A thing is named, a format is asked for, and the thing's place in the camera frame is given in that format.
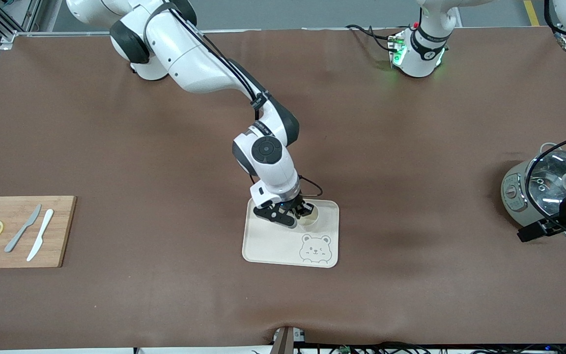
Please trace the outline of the small metal table bracket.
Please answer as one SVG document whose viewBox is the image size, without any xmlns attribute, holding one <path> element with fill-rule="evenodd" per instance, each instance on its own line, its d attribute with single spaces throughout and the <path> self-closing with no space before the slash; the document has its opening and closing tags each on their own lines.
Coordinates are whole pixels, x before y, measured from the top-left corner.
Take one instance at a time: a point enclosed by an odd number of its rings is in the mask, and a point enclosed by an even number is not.
<svg viewBox="0 0 566 354">
<path fill-rule="evenodd" d="M 274 332 L 269 354 L 304 354 L 302 345 L 305 343 L 305 330 L 289 326 L 280 327 Z"/>
</svg>

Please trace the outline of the brown table cover mat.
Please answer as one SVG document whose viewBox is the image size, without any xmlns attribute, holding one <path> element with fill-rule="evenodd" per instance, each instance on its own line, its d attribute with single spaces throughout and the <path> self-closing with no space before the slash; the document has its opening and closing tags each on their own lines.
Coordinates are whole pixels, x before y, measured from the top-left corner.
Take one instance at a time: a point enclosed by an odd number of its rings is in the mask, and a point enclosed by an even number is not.
<svg viewBox="0 0 566 354">
<path fill-rule="evenodd" d="M 133 74 L 110 39 L 0 53 L 0 196 L 74 195 L 62 267 L 0 269 L 0 350 L 566 344 L 566 238 L 521 243 L 500 184 L 566 139 L 566 54 L 545 28 L 456 29 L 425 79 L 348 30 L 212 34 L 296 115 L 290 154 L 340 207 L 335 267 L 242 256 L 235 90 Z"/>
</svg>

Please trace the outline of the white plastic knife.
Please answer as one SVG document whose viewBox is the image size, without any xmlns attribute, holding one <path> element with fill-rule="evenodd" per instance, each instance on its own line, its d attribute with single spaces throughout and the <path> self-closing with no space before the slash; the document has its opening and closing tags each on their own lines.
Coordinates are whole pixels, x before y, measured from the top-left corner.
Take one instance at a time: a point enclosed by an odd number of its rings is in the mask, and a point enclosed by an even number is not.
<svg viewBox="0 0 566 354">
<path fill-rule="evenodd" d="M 47 230 L 47 227 L 49 226 L 49 223 L 54 215 L 54 210 L 53 209 L 48 209 L 43 217 L 43 220 L 41 222 L 41 226 L 38 232 L 38 235 L 36 236 L 36 240 L 34 240 L 34 244 L 33 247 L 31 249 L 31 251 L 29 252 L 26 261 L 27 262 L 31 262 L 33 260 L 33 258 L 37 255 L 38 251 L 40 251 L 40 248 L 44 242 L 43 240 L 43 236 L 45 231 Z"/>
</svg>

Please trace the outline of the glass pot lid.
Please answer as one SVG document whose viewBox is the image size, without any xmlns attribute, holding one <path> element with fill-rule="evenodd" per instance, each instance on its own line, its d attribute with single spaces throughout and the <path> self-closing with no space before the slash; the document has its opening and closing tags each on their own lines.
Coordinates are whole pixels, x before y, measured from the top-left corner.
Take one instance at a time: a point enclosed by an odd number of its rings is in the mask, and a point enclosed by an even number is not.
<svg viewBox="0 0 566 354">
<path fill-rule="evenodd" d="M 548 215 L 560 213 L 560 204 L 566 198 L 566 150 L 552 151 L 536 163 L 530 175 L 529 191 Z"/>
</svg>

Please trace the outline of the grey plastic knife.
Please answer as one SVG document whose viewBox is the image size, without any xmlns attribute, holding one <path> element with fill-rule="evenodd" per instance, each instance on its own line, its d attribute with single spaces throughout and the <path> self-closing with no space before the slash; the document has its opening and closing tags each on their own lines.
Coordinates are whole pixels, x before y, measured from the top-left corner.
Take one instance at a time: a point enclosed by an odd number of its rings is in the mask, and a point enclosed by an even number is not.
<svg viewBox="0 0 566 354">
<path fill-rule="evenodd" d="M 10 240 L 10 242 L 4 248 L 5 253 L 11 253 L 14 250 L 16 245 L 18 244 L 21 237 L 24 235 L 25 231 L 34 224 L 34 222 L 38 219 L 38 215 L 41 211 L 41 204 L 38 204 L 34 209 L 33 213 L 29 216 L 25 224 L 22 225 L 20 230 L 14 235 L 14 237 Z"/>
</svg>

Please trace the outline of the cream tray with bear print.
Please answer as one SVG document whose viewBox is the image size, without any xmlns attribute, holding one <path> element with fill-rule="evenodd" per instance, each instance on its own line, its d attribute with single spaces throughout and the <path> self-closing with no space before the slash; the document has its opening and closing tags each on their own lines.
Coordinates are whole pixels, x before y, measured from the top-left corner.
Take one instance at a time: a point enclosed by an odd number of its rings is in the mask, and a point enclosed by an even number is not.
<svg viewBox="0 0 566 354">
<path fill-rule="evenodd" d="M 319 219 L 310 232 L 279 226 L 253 214 L 249 199 L 242 255 L 249 262 L 307 267 L 334 267 L 339 260 L 340 208 L 332 200 L 312 200 Z"/>
</svg>

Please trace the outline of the white plastic cup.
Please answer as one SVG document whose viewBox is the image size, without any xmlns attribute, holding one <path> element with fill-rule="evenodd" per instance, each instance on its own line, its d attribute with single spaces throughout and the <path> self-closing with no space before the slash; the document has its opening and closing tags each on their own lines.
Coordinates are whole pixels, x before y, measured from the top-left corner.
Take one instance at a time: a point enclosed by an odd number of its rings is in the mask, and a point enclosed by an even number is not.
<svg viewBox="0 0 566 354">
<path fill-rule="evenodd" d="M 310 232 L 313 227 L 317 225 L 317 220 L 319 219 L 319 210 L 317 206 L 314 205 L 314 211 L 312 215 L 302 217 L 300 220 L 297 221 L 297 226 L 303 232 Z"/>
</svg>

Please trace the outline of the grey electric cooking pot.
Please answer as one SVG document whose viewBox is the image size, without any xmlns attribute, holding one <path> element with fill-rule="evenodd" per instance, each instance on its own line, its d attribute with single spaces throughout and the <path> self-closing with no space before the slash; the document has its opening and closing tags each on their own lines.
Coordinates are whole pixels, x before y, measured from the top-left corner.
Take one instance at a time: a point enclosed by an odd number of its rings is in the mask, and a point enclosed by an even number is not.
<svg viewBox="0 0 566 354">
<path fill-rule="evenodd" d="M 529 191 L 529 179 L 536 163 L 557 149 L 563 148 L 554 143 L 544 143 L 532 160 L 510 169 L 501 182 L 501 199 L 506 211 L 521 227 L 547 219 L 560 226 L 564 231 L 562 234 L 566 236 L 566 227 L 560 223 L 560 213 L 553 217 L 548 215 L 536 204 Z"/>
</svg>

